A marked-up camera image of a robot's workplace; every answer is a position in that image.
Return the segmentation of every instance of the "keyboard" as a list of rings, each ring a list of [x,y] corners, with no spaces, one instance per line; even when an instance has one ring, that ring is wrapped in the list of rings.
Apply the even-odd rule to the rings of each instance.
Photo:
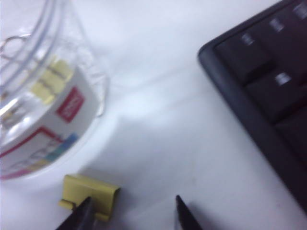
[[[307,214],[307,0],[273,5],[199,61]]]

